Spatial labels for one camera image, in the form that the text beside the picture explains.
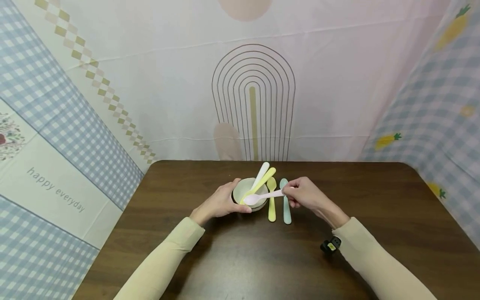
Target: forearm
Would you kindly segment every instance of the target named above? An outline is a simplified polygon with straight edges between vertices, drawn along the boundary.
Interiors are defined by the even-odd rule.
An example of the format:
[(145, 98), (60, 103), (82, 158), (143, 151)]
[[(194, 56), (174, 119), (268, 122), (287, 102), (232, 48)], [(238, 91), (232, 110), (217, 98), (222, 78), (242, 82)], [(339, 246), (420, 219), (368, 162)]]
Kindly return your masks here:
[(158, 300), (182, 258), (192, 250), (204, 232), (192, 219), (184, 218), (140, 264), (115, 299)]
[(342, 241), (340, 252), (372, 287), (380, 300), (432, 300), (435, 296), (400, 262), (392, 257), (368, 230), (352, 218), (333, 230)]

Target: pink circle shape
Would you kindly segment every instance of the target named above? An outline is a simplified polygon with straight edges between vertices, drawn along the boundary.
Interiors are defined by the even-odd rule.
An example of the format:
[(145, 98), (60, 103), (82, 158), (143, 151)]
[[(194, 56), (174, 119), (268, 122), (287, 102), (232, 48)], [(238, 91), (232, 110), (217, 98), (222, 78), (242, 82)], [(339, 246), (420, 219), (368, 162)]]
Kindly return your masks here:
[(263, 16), (272, 0), (218, 0), (222, 9), (237, 21), (253, 21)]

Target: white bowl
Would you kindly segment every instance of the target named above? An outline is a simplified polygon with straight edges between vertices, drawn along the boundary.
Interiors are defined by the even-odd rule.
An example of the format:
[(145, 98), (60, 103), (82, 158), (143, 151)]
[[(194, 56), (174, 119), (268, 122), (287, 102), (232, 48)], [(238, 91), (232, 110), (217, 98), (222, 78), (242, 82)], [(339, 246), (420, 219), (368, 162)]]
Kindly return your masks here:
[[(250, 190), (254, 181), (255, 181), (255, 178), (244, 178), (240, 180), (240, 182), (237, 184), (237, 186), (233, 190), (233, 201), (235, 201), (235, 203), (240, 204), (242, 197)], [(263, 195), (266, 193), (268, 193), (267, 186), (262, 185), (255, 194)], [(254, 205), (249, 205), (249, 206), (252, 208), (253, 212), (256, 212), (257, 210), (260, 210), (262, 209), (262, 207), (265, 206), (265, 203), (267, 203), (266, 201), (267, 199), (261, 199), (259, 202), (255, 203)]]

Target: table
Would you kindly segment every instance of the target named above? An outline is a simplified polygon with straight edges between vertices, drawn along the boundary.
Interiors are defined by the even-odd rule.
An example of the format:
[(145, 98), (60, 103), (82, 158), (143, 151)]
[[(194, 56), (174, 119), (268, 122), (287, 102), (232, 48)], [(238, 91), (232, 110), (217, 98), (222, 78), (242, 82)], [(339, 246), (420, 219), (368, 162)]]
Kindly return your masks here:
[[(160, 161), (148, 170), (74, 299), (112, 299), (142, 260), (192, 209), (261, 162)], [(308, 176), (356, 216), (438, 299), (478, 299), (480, 253), (420, 176), (400, 163), (272, 162), (275, 178)], [(371, 299), (343, 260), (320, 250), (331, 231), (304, 208), (285, 225), (267, 205), (211, 220), (162, 299)]]

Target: spoon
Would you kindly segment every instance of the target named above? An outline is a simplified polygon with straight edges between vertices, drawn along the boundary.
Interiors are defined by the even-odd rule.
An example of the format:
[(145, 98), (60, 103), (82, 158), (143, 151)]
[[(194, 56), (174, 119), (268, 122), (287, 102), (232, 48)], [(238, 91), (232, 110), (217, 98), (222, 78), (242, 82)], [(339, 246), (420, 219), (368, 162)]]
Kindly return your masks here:
[[(267, 188), (270, 191), (270, 193), (272, 193), (276, 189), (275, 178), (270, 177), (270, 179), (267, 180)], [(274, 196), (270, 196), (270, 201), (268, 202), (268, 220), (270, 222), (275, 222), (275, 220), (276, 220), (275, 198), (274, 198)]]
[(241, 199), (241, 201), (240, 201), (240, 204), (245, 204), (245, 202), (244, 202), (245, 197), (247, 197), (248, 195), (253, 195), (253, 194), (255, 194), (255, 193), (258, 191), (258, 189), (259, 189), (262, 185), (264, 185), (265, 182), (267, 182), (267, 180), (268, 180), (270, 177), (273, 176), (273, 174), (275, 174), (275, 172), (276, 172), (276, 169), (275, 169), (275, 168), (270, 168), (270, 169), (265, 173), (265, 175), (262, 177), (262, 179), (260, 179), (260, 181), (257, 183), (257, 185), (255, 185), (255, 186), (253, 187), (253, 189), (249, 190), (248, 192), (246, 192), (246, 193), (243, 195), (243, 197), (242, 197), (242, 199)]
[(260, 171), (258, 171), (258, 174), (257, 174), (257, 177), (255, 178), (255, 181), (253, 182), (252, 184), (252, 187), (250, 189), (253, 189), (255, 187), (255, 185), (258, 184), (258, 182), (260, 181), (260, 179), (262, 179), (262, 177), (265, 175), (265, 173), (268, 171), (268, 167), (270, 167), (270, 164), (267, 163), (267, 162), (264, 162), (262, 164), (262, 167), (260, 168)]
[(270, 192), (270, 193), (263, 194), (263, 195), (250, 194), (250, 195), (246, 196), (243, 199), (243, 201), (247, 205), (254, 205), (255, 203), (259, 202), (262, 199), (270, 198), (270, 197), (281, 197), (281, 196), (284, 196), (284, 194), (283, 194), (282, 190), (278, 190), (278, 191)]
[[(287, 183), (288, 180), (282, 178), (282, 180), (280, 180), (280, 189), (282, 190)], [(290, 205), (288, 205), (287, 196), (283, 196), (283, 222), (287, 225), (292, 223), (292, 215), (290, 214)]]

